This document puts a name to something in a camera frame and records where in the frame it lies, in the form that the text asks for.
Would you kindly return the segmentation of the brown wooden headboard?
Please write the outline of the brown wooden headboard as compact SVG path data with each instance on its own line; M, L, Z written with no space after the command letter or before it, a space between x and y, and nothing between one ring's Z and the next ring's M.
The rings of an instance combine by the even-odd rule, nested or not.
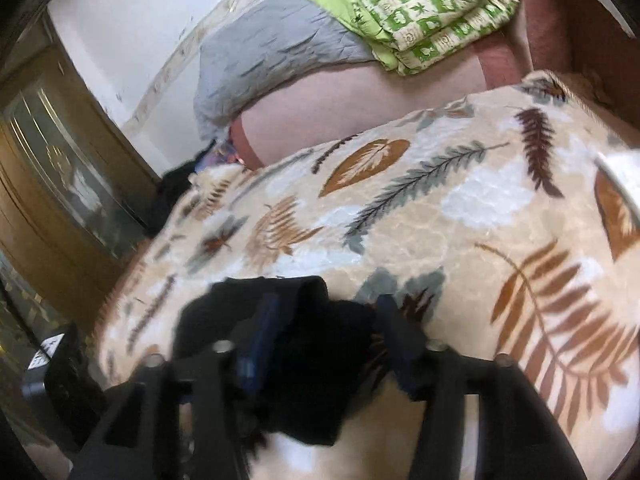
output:
M639 0L566 0L575 64L602 78L616 112L639 125Z

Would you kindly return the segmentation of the green patterned folded quilt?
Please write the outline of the green patterned folded quilt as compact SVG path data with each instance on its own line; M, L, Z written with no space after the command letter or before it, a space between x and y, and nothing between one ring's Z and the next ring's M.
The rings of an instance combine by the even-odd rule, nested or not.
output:
M386 70L413 75L499 30L520 0L309 0L371 48Z

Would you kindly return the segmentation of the wooden wardrobe with glass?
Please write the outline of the wooden wardrobe with glass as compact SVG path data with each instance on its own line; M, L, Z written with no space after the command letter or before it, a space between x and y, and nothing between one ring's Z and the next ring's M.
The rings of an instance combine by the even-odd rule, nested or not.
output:
M1 252L92 330L145 238L158 177L80 78L47 12L1 46Z

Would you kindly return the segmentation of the grey quilted blanket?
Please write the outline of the grey quilted blanket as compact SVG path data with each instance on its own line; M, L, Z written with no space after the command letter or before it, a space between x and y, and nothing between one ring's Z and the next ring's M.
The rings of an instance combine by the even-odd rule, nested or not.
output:
M264 0L200 47L198 135L227 140L235 116L280 84L321 67L372 60L358 35L312 1Z

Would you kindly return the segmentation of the pink mattress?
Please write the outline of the pink mattress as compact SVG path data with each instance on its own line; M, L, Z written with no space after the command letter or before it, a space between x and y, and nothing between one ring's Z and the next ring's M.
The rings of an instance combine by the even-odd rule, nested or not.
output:
M416 76L401 77L371 62L332 66L282 84L242 110L230 140L256 169L413 110L517 84L533 70L571 68L565 0L522 0L498 32Z

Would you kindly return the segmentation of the black pants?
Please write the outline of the black pants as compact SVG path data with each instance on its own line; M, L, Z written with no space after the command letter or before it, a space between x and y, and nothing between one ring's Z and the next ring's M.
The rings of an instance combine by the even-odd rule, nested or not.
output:
M236 420L247 448L267 434L331 446L383 361L374 329L371 306L331 299L318 276L227 278L184 307L171 354L234 344Z

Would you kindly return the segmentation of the beige leaf-pattern blanket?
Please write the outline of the beige leaf-pattern blanket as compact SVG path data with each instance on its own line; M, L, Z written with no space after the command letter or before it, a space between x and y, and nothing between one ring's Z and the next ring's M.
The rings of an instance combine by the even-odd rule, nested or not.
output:
M124 382L227 278L318 275L335 299L392 294L434 338L518 363L590 479L639 428L639 227L598 167L638 122L550 72L299 151L191 174L96 329Z

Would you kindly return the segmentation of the dark clothes pile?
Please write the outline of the dark clothes pile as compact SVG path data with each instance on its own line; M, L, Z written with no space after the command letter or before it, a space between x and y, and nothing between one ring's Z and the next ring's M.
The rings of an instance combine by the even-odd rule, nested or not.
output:
M191 187L190 175L207 167L234 164L240 160L238 152L229 141L213 141L198 152L194 159L166 172L157 185L155 196L148 210L146 227L147 238L156 237L163 229L172 208L178 199Z

